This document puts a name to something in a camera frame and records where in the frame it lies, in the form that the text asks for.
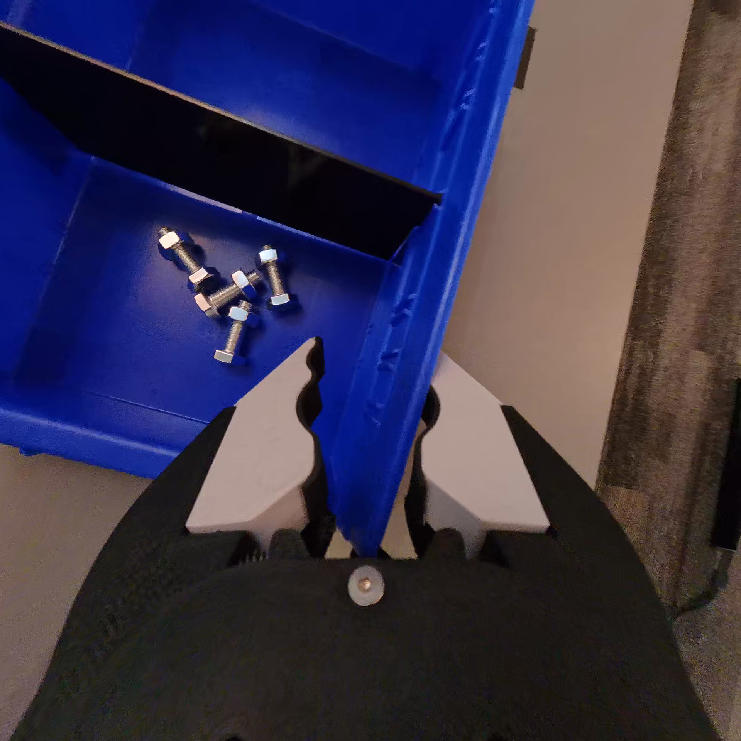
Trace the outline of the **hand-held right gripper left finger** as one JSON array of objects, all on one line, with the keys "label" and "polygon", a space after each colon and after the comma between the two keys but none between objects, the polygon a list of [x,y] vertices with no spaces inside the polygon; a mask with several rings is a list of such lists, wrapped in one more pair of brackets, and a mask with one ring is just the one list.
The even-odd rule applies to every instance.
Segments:
[{"label": "hand-held right gripper left finger", "polygon": [[336,529],[321,442],[324,344],[310,338],[234,406],[191,509],[192,534],[242,531],[267,552],[278,531],[297,531],[323,558]]}]

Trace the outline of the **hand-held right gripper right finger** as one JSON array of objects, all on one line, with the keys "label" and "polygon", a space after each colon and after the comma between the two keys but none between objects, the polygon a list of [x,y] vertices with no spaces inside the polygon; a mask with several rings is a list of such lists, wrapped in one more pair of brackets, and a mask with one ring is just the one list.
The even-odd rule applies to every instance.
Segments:
[{"label": "hand-held right gripper right finger", "polygon": [[423,557],[434,536],[453,530],[468,559],[488,533],[542,535],[550,522],[517,447],[502,403],[440,353],[413,447],[404,514]]}]

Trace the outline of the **silver hex bolt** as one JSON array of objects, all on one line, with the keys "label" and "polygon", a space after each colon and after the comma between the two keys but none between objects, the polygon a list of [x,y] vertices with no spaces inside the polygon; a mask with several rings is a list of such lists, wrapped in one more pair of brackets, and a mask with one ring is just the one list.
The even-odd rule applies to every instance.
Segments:
[{"label": "silver hex bolt", "polygon": [[197,293],[193,300],[200,311],[209,318],[219,317],[220,311],[235,301],[251,301],[258,297],[259,291],[245,293],[236,287],[230,278],[230,283],[211,294]]},{"label": "silver hex bolt", "polygon": [[281,255],[279,262],[264,266],[259,266],[255,258],[255,265],[269,288],[265,300],[267,309],[273,313],[290,313],[298,309],[298,299],[289,291],[284,277]]},{"label": "silver hex bolt", "polygon": [[167,255],[159,249],[158,237],[161,228],[162,227],[157,231],[157,249],[160,255],[168,262],[174,264],[180,272],[184,273],[188,277],[188,283],[193,292],[208,293],[214,290],[218,283],[218,273],[205,264],[202,249],[190,238],[189,253],[180,253],[174,255],[172,258],[168,258]]},{"label": "silver hex bolt", "polygon": [[237,325],[233,327],[229,320],[229,331],[227,339],[223,347],[218,348],[214,352],[214,359],[224,364],[233,364],[236,362],[236,357],[239,355],[239,349],[241,347],[243,334],[245,329],[248,328],[246,325]]}]

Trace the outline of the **blue plastic bin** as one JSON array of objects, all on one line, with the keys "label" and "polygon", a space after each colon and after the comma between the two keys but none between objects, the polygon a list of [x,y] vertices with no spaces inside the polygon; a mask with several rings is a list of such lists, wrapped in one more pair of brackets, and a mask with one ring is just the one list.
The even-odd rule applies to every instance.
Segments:
[{"label": "blue plastic bin", "polygon": [[[431,386],[533,2],[2,2],[2,22],[442,202],[388,260],[79,151],[2,79],[2,442],[154,478],[306,340],[329,507],[380,546]],[[263,278],[229,331],[158,252]],[[273,313],[271,244],[299,307]]]}]

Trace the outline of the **black bin divider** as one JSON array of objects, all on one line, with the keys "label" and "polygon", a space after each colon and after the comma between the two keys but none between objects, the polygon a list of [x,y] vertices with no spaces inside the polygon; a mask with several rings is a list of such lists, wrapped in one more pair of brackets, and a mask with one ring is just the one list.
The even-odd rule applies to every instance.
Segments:
[{"label": "black bin divider", "polygon": [[79,151],[364,254],[390,259],[442,202],[5,22],[1,67]]}]

